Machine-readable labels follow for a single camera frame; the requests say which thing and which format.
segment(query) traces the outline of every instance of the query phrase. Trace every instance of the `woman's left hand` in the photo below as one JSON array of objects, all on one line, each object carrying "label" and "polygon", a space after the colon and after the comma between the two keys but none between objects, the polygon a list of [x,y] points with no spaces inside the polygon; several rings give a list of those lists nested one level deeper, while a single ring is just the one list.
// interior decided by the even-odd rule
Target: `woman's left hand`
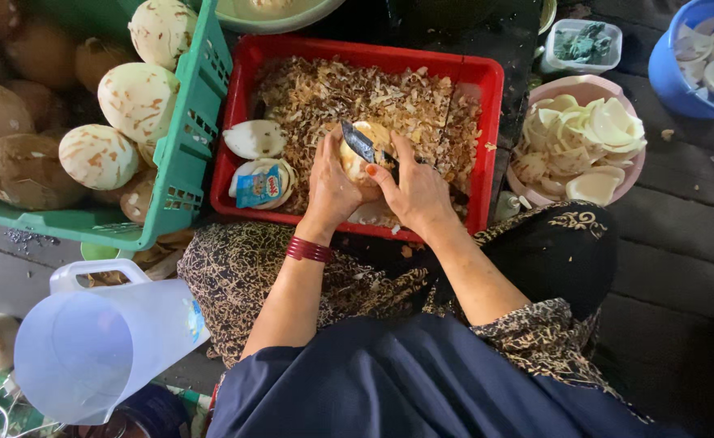
[{"label": "woman's left hand", "polygon": [[381,197],[381,189],[378,187],[358,187],[347,178],[339,154],[342,140],[343,133],[339,125],[316,145],[316,157],[309,179],[309,206],[298,226],[301,233],[295,233],[300,238],[320,245],[329,245],[335,228],[352,216],[358,206]]}]

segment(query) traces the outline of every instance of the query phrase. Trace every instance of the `green plastic basket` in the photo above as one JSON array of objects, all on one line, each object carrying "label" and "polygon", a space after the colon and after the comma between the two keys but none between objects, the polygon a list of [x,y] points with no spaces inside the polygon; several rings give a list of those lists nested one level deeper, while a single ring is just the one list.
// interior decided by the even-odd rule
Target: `green plastic basket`
[{"label": "green plastic basket", "polygon": [[[41,2],[62,4],[52,0]],[[81,8],[85,5],[105,7],[106,3],[110,2],[79,0],[68,2],[67,7],[71,4],[81,4]],[[142,0],[116,0],[116,3],[114,21],[124,23],[123,32],[129,34],[127,22]],[[192,47],[178,61],[176,77],[181,81],[181,89],[170,131],[167,137],[157,141],[154,162],[159,168],[145,225],[140,227],[129,222],[118,207],[29,212],[2,201],[0,225],[139,251],[151,247],[157,236],[192,224],[204,200],[203,177],[206,164],[213,156],[212,148],[219,134],[217,114],[227,96],[232,72],[230,52],[215,15],[216,5],[217,0],[203,0]],[[72,16],[65,21],[74,23]],[[124,37],[126,35],[116,35],[117,39]]]}]

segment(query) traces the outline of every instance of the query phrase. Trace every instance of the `dark floor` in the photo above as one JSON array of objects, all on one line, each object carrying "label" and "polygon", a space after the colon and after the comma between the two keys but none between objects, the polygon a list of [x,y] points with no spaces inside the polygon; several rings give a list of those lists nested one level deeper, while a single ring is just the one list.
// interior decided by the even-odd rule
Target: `dark floor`
[{"label": "dark floor", "polygon": [[[604,75],[621,85],[647,130],[635,187],[609,207],[619,220],[619,271],[603,306],[598,363],[640,409],[714,436],[714,121],[669,114],[647,79],[654,42],[680,0],[594,0],[590,19],[624,32],[623,61]],[[673,129],[673,141],[660,139]],[[77,243],[17,251],[0,228],[0,312],[24,316],[48,294],[54,268]],[[211,393],[222,365],[204,349],[163,373],[168,384]]]}]

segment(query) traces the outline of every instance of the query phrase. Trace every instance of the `hand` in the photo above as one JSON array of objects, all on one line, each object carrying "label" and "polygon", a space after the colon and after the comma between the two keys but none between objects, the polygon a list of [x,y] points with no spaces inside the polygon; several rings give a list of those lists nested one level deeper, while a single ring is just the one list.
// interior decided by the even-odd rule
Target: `hand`
[{"label": "hand", "polygon": [[319,245],[329,245],[335,228],[352,216],[358,206],[381,196],[378,187],[358,187],[347,178],[339,154],[342,140],[339,125],[316,145],[309,179],[309,206],[295,233]]},{"label": "hand", "polygon": [[366,171],[381,187],[392,212],[428,243],[432,236],[461,228],[449,199],[449,184],[430,165],[416,162],[409,139],[394,131],[391,136],[401,164],[400,185],[382,166],[371,164]]}]

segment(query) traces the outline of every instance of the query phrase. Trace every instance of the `red bangle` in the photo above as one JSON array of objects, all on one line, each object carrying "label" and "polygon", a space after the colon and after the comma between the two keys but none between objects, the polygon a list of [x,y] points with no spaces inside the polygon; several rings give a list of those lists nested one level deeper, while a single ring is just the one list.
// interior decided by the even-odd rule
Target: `red bangle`
[{"label": "red bangle", "polygon": [[289,245],[287,245],[287,256],[295,260],[309,259],[316,262],[327,263],[333,256],[333,250],[293,235],[293,237],[289,239]]}]

